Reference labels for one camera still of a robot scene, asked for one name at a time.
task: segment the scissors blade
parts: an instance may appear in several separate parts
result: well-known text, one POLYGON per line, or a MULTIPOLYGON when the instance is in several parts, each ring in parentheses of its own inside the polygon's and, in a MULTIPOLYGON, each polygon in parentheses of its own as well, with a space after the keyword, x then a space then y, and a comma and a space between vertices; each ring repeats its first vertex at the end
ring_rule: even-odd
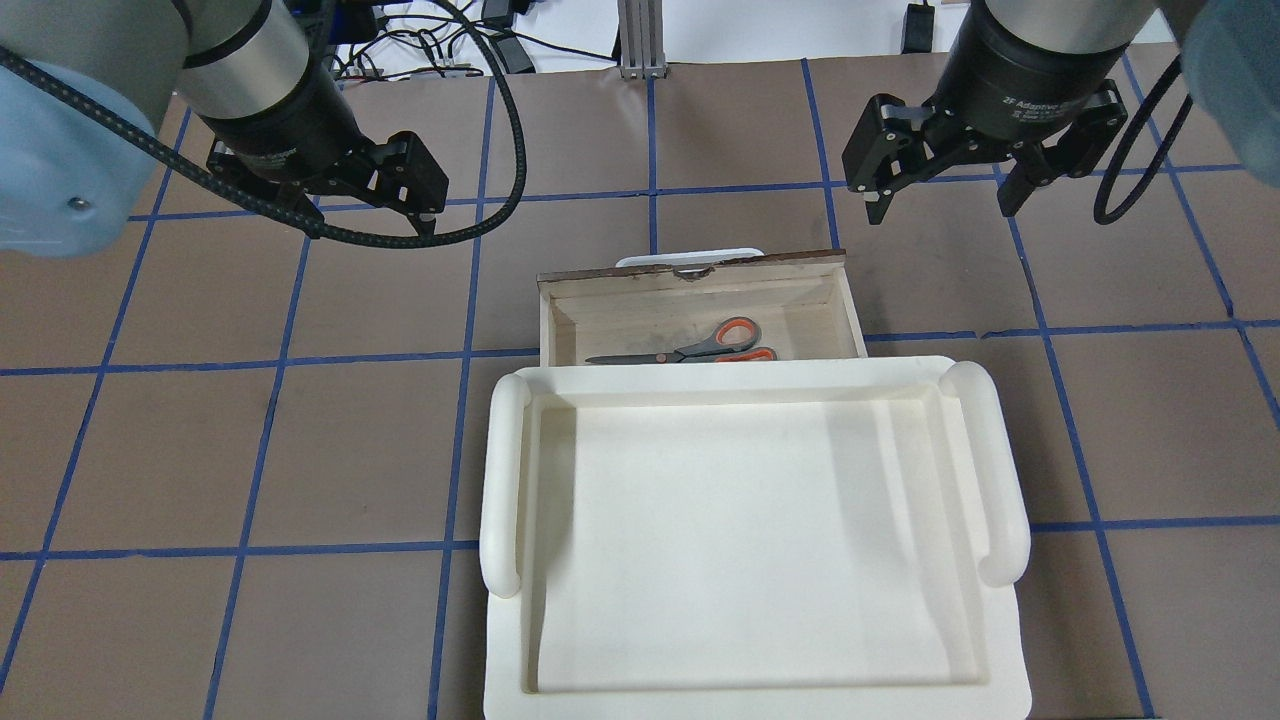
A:
POLYGON ((660 365, 663 363, 678 363, 680 359, 673 352, 650 352, 648 355, 598 355, 588 357, 591 365, 660 365))

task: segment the white tray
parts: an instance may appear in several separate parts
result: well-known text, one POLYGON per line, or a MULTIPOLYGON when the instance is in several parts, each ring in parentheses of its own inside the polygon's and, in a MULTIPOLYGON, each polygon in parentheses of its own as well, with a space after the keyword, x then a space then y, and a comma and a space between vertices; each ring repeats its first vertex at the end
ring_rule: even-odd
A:
POLYGON ((485 715, 1021 719, 1029 547, 972 363, 520 370, 490 416, 485 715))

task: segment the black power adapter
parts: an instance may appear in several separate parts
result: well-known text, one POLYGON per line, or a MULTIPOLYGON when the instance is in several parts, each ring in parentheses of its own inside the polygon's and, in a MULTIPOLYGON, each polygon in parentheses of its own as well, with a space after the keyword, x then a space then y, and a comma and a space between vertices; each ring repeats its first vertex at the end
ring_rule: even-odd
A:
POLYGON ((911 3, 902 18, 902 54, 933 53, 933 5, 911 3))

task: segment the open drawer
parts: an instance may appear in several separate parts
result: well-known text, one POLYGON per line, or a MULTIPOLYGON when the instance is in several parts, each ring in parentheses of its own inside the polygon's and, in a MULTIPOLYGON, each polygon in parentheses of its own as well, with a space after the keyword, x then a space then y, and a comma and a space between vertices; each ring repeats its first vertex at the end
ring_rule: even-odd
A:
POLYGON ((1030 707, 1030 536, 972 363, 520 370, 481 514, 489 720, 1030 707))
POLYGON ((845 251, 539 275, 540 365, 696 342, 733 315, 754 319, 780 360, 865 357, 845 251))

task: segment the power cord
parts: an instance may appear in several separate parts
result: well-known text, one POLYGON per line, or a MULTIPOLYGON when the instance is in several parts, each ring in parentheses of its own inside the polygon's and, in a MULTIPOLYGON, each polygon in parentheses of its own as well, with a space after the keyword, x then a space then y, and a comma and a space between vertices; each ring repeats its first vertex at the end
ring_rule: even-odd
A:
POLYGON ((1183 72, 1181 55, 1174 58, 1165 72, 1161 73, 1160 79, 1152 86, 1151 94, 1142 101, 1138 111, 1134 114, 1133 119, 1129 120, 1129 127, 1124 128, 1124 135, 1120 136, 1120 142, 1116 143, 1116 151, 1111 155, 1111 161, 1107 163, 1107 170, 1102 174, 1102 184, 1098 186, 1098 195, 1093 199, 1093 220, 1100 225, 1110 225, 1111 223, 1119 220, 1129 211, 1130 208, 1138 199, 1142 197, 1143 192, 1147 192, 1147 186, 1151 181, 1156 179, 1156 174, 1160 173, 1160 165, 1164 164, 1165 156, 1169 155, 1169 149, 1174 146, 1174 141, 1178 140, 1178 133, 1183 129, 1183 123, 1187 122, 1187 115, 1192 111, 1192 96, 1188 95, 1183 100, 1183 105, 1178 109, 1178 115, 1174 117, 1174 122, 1169 126, 1169 132, 1165 133, 1165 140, 1160 143, 1156 150, 1156 155, 1152 156, 1151 164, 1142 173, 1138 179, 1138 184, 1129 191, 1120 205, 1115 210, 1107 211, 1107 204, 1111 202, 1111 191, 1115 188, 1116 179, 1120 177, 1120 168, 1124 167, 1125 159, 1129 158, 1129 151, 1133 150, 1133 143, 1138 140, 1138 135, 1144 129, 1147 120, 1151 118, 1152 111, 1155 111, 1156 105, 1164 100, 1165 94, 1169 92, 1169 86, 1174 83, 1183 72))
POLYGON ((448 0, 431 0, 434 4, 439 5, 444 12, 453 17, 454 22, 462 26, 462 29, 476 37, 476 45, 480 47, 480 53, 484 55, 485 63, 488 63, 489 69, 493 72, 494 82, 498 85, 498 92, 502 95, 502 102, 507 109, 507 118, 511 120, 511 136, 512 143, 515 145, 516 155, 516 173, 512 181, 511 193, 502 206, 494 211, 493 215, 485 218, 484 220, 457 231, 440 233, 433 237, 420 237, 420 236, 390 236, 390 234, 378 234, 353 231, 348 228, 339 228, 330 225, 324 220, 317 220, 312 217, 303 215, 302 213, 283 208, 274 202, 269 202, 253 195, 250 195, 238 187, 224 182, 220 178, 214 177, 209 172, 200 168, 191 160, 183 158, 172 147, 160 142, 159 140, 151 137, 146 131, 134 126, 133 123, 125 120, 118 114, 113 113, 108 108, 102 106, 92 97, 77 91, 63 81, 55 78, 54 76, 40 69, 35 64, 27 61, 24 58, 17 55, 8 47, 0 46, 0 65, 5 69, 13 72, 15 76, 23 81, 31 83, 37 90, 41 90, 65 105, 70 106, 82 115, 92 119, 106 129, 111 131, 114 135, 129 142, 134 147, 138 147, 147 155, 151 155, 160 163, 172 168, 178 174, 186 177, 191 182, 204 187, 205 190, 229 200, 241 208, 257 213, 262 217, 270 218, 279 223, 284 223, 289 227, 297 228, 310 237, 328 237, 337 240, 338 242, 346 242, 349 245, 360 245, 365 247, 383 247, 383 249, 421 249, 421 247, 438 247, 442 245, 452 245, 456 242, 462 242, 465 240, 471 240, 485 234, 511 217, 516 210, 516 205, 520 204, 520 199, 525 192, 525 179, 527 176, 527 163, 525 156, 525 132, 520 124, 520 114, 516 111, 516 100, 511 95, 511 87, 507 86, 507 79, 503 77, 502 72, 498 69, 498 59, 494 58, 493 50, 490 50, 486 44, 480 42, 479 38, 485 37, 475 23, 472 23, 461 10, 454 8, 448 0))

